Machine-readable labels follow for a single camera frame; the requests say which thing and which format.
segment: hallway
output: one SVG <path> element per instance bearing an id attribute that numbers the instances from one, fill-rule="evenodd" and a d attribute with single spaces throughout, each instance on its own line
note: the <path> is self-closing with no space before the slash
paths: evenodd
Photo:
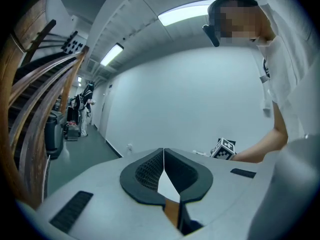
<path id="1" fill-rule="evenodd" d="M 88 168 L 119 158 L 92 126 L 87 126 L 88 137 L 65 141 L 58 159 L 50 162 L 47 196 L 71 181 Z"/>

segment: fluorescent light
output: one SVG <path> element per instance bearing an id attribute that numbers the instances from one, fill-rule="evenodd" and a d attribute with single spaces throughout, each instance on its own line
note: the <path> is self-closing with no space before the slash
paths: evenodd
<path id="1" fill-rule="evenodd" d="M 215 0 L 203 0 L 181 5 L 160 14 L 158 19 L 162 25 L 168 26 L 193 17 L 208 15 L 208 7 L 214 1 Z"/>
<path id="2" fill-rule="evenodd" d="M 103 66 L 108 65 L 123 50 L 124 48 L 119 43 L 116 43 L 115 46 L 112 47 L 111 50 L 106 54 L 106 56 L 104 56 L 100 64 Z"/>

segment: gray floor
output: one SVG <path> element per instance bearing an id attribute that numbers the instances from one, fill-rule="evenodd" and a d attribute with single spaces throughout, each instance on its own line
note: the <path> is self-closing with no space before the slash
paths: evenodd
<path id="1" fill-rule="evenodd" d="M 78 141 L 66 141 L 58 159 L 51 161 L 47 196 L 91 166 L 118 158 L 94 126 L 88 125 L 87 132 Z"/>

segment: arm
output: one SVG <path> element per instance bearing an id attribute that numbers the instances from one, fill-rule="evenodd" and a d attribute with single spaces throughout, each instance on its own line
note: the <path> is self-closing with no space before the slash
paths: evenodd
<path id="1" fill-rule="evenodd" d="M 273 129 L 256 145 L 236 154 L 232 159 L 233 161 L 259 163 L 264 159 L 267 153 L 281 150 L 287 144 L 288 134 L 285 121 L 278 105 L 274 102 L 272 104 L 274 113 Z"/>

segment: white lab coat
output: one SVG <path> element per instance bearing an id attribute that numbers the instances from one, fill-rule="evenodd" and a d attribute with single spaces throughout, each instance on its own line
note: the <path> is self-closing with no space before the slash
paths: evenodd
<path id="1" fill-rule="evenodd" d="M 288 97 L 319 57 L 320 39 L 296 0 L 258 0 L 258 4 L 276 37 L 268 42 L 257 38 L 255 43 L 267 60 L 269 93 L 281 111 L 288 141 L 293 141 L 302 138 L 305 130 Z"/>

